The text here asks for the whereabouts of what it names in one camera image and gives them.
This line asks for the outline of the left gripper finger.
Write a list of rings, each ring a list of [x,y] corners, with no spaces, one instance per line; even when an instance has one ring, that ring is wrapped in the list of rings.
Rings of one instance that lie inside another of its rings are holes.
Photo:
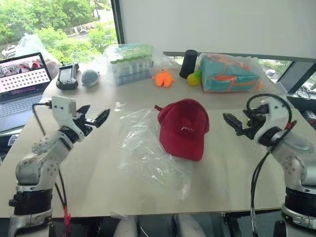
[[[94,120],[94,126],[99,128],[108,118],[111,109],[106,109],[102,111],[97,118]]]
[[[86,113],[88,112],[89,108],[90,108],[90,105],[85,105],[85,106],[80,107],[76,111],[77,118],[84,118]]]

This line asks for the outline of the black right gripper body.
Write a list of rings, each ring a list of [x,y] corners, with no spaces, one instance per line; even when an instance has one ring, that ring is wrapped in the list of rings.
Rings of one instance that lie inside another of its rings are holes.
[[[269,112],[268,104],[259,106],[257,109],[252,109],[254,112],[254,117],[249,118],[247,122],[248,128],[242,129],[242,131],[237,131],[237,136],[246,136],[250,140],[254,139],[255,134],[264,125],[266,118],[265,114]]]

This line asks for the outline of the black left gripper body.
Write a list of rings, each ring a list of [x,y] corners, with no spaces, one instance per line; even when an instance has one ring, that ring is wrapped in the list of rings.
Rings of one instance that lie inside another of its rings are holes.
[[[75,124],[74,131],[77,136],[88,136],[91,133],[92,127],[86,124],[85,114],[76,112],[73,116],[73,122]]]

